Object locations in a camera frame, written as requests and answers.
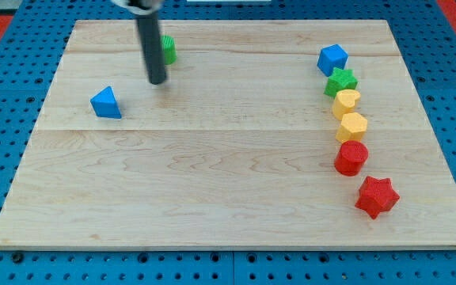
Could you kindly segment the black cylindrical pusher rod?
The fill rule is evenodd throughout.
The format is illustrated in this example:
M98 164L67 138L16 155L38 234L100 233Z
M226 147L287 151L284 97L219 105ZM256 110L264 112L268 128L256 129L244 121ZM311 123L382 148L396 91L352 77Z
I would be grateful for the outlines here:
M160 85L167 79L165 57L162 50L158 12L150 6L141 7L136 19L142 55L149 83Z

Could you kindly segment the white rod mount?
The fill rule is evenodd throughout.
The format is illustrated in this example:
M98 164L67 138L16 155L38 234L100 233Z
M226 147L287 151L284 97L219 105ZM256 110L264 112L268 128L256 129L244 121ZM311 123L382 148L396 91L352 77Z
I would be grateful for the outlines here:
M111 0L134 15L149 15L161 9L164 0Z

